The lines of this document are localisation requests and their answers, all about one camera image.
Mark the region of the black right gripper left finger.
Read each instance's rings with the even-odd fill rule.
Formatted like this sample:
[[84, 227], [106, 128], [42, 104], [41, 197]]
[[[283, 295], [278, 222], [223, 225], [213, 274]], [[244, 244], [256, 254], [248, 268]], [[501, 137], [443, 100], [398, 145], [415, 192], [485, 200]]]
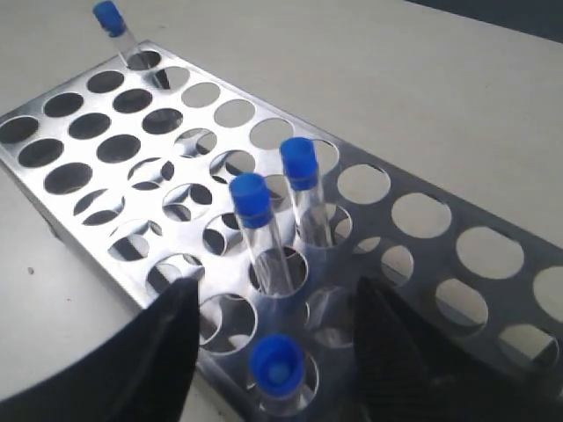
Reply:
[[199, 288], [173, 282], [105, 344], [1, 402], [3, 421], [178, 421], [199, 352]]

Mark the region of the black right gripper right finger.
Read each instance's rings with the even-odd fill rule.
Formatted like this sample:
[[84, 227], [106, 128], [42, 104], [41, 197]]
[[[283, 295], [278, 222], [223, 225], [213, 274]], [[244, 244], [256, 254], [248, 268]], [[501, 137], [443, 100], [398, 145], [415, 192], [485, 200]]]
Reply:
[[390, 287], [356, 286], [357, 394], [373, 421], [560, 421], [562, 405], [474, 359]]

